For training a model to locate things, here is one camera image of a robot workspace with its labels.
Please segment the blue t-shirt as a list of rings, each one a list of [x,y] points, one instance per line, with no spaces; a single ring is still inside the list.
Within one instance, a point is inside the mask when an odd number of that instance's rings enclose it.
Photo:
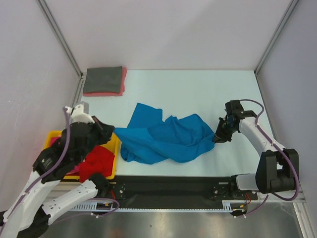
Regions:
[[[187,163],[214,148],[214,132],[197,114],[181,119],[162,116],[162,109],[136,105],[128,126],[114,130],[123,160],[147,165],[167,159]]]

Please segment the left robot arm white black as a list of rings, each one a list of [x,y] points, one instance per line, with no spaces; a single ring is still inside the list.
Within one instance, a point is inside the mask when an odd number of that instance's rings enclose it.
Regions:
[[[91,122],[68,123],[61,136],[35,160],[19,198],[8,210],[1,212],[0,236],[38,238],[77,204],[106,197],[110,184],[101,173],[94,173],[76,189],[50,202],[45,201],[64,176],[96,146],[111,140],[113,132],[114,126],[104,124],[96,117]]]

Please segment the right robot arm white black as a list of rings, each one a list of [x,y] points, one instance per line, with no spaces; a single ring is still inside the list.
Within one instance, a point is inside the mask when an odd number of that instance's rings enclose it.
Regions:
[[[252,111],[227,114],[219,118],[213,141],[230,142],[235,132],[249,140],[260,159],[254,174],[235,176],[235,183],[228,187],[229,195],[240,199],[247,190],[275,196],[279,192],[294,191],[296,197],[299,193],[298,152],[273,140],[261,128],[259,116]]]

